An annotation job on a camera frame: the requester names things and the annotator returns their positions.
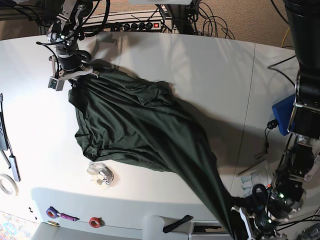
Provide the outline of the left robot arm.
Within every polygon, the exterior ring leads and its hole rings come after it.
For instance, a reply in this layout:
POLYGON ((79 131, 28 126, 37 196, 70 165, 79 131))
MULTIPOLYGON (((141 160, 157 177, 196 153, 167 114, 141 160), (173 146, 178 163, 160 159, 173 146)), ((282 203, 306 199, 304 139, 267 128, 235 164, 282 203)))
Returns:
POLYGON ((296 136, 286 148, 269 188, 255 185, 252 195, 232 207, 235 240, 284 240, 277 231, 298 212, 306 198, 304 179, 315 159, 312 140, 320 138, 320 3, 284 2, 299 70, 288 131, 296 136))

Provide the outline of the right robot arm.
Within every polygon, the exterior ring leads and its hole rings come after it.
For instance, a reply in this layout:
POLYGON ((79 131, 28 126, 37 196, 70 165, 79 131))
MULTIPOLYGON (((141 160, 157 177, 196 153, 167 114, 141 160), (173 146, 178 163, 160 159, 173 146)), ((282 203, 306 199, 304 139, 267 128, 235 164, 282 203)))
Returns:
POLYGON ((53 75, 49 78, 48 88, 61 91, 66 81, 75 86, 81 76, 99 77, 99 73, 90 65, 92 55, 86 50, 80 50, 78 45, 79 41, 94 37, 107 28, 111 6, 109 0, 106 1, 102 22, 85 26, 99 3, 98 0, 64 1, 61 12, 47 31, 49 42, 36 42, 52 52, 50 60, 53 75))

